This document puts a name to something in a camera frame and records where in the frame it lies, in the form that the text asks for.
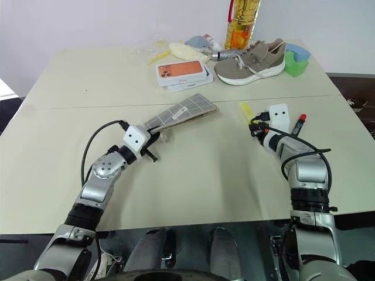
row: shoelace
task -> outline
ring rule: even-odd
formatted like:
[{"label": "shoelace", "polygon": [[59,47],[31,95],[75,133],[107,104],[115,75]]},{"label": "shoelace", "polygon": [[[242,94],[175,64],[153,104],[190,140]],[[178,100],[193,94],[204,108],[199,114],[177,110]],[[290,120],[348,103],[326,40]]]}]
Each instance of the shoelace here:
[{"label": "shoelace", "polygon": [[[252,48],[254,48],[255,47],[255,45],[258,43],[259,41],[256,41],[253,45],[250,45],[250,48],[252,47]],[[284,44],[285,42],[284,41],[282,41],[281,43],[279,43],[276,47],[274,47],[271,51],[270,51],[270,53],[272,53],[274,50],[276,50],[277,48],[279,48],[282,44]],[[237,62],[237,65],[238,65],[238,67],[240,68],[240,69],[242,69],[242,68],[247,68],[247,69],[249,69],[253,74],[255,74],[255,75],[257,75],[257,76],[259,76],[259,77],[261,77],[261,78],[266,78],[266,76],[264,76],[264,75],[262,75],[262,74],[260,74],[259,72],[256,72],[254,69],[252,69],[250,66],[247,66],[246,64],[245,64],[245,62],[243,61],[243,59],[242,59],[242,57],[240,56],[240,55],[236,55],[235,57],[234,57],[234,59],[236,60],[236,62]]]}]

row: plastic bottle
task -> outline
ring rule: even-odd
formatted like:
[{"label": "plastic bottle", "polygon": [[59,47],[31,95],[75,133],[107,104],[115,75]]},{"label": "plastic bottle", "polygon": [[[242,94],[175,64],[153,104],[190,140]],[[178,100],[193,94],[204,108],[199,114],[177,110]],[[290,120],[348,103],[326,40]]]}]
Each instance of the plastic bottle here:
[{"label": "plastic bottle", "polygon": [[224,50],[219,43],[215,41],[210,35],[205,34],[204,37],[207,39],[209,42],[209,48],[213,50],[214,52],[220,52]]},{"label": "plastic bottle", "polygon": [[[234,5],[234,16],[231,19]],[[260,0],[231,0],[225,49],[246,49],[253,32]]]}]

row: white table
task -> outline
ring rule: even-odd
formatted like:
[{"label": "white table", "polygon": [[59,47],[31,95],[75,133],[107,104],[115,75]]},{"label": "white table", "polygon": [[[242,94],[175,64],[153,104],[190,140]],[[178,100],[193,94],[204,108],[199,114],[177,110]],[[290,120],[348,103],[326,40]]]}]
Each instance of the white table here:
[{"label": "white table", "polygon": [[[248,104],[260,112],[282,102],[292,125],[307,114],[300,137],[332,149],[330,201],[338,214],[374,210],[375,142],[346,101],[333,95]],[[157,163],[143,159],[123,172],[99,230],[289,217],[280,163],[250,136],[237,101],[215,104],[219,113],[173,128],[167,144],[151,146]],[[79,192],[80,160],[93,131],[118,118],[143,124],[168,107],[23,106],[0,137],[0,233],[54,232]],[[122,134],[119,126],[99,134],[87,163],[120,144]]]},{"label": "white table", "polygon": [[[42,109],[175,104],[197,92],[210,101],[340,95],[312,56],[305,73],[297,78],[281,73],[267,82],[233,87],[215,77],[214,83],[198,90],[170,94],[158,87],[155,65],[172,61],[179,59],[168,56],[149,65],[142,54],[124,47],[62,50],[31,89],[25,104]],[[213,62],[208,65],[213,69]]]}]

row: yellow highlighter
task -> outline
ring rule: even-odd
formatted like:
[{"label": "yellow highlighter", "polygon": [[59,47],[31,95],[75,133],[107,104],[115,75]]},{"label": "yellow highlighter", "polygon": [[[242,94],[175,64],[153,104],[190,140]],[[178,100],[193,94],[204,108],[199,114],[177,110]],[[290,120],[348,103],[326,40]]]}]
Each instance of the yellow highlighter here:
[{"label": "yellow highlighter", "polygon": [[239,104],[240,104],[241,111],[244,114],[247,123],[251,124],[251,120],[254,118],[254,113],[251,111],[247,103],[240,102]]}]

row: white shoe sole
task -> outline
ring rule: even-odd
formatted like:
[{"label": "white shoe sole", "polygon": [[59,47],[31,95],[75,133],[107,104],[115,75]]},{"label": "white shoe sole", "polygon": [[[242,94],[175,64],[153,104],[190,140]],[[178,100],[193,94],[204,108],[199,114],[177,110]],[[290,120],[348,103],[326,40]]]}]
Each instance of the white shoe sole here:
[{"label": "white shoe sole", "polygon": [[[261,74],[262,76],[264,77],[271,77],[271,76],[275,76],[277,74],[280,74],[285,68],[285,60],[282,61],[281,64],[279,64],[278,66],[274,66],[274,67],[271,67],[271,68],[267,68],[265,70],[262,70],[262,71],[259,71],[259,74]],[[251,75],[247,78],[243,78],[243,79],[229,79],[229,78],[225,78],[223,76],[220,76],[218,75],[218,78],[221,79],[221,81],[227,83],[227,84],[230,84],[230,85],[235,85],[235,86],[240,86],[240,85],[246,85],[248,83],[251,83],[251,82],[254,82],[258,79],[262,79],[263,77],[260,77],[258,75]]]}]

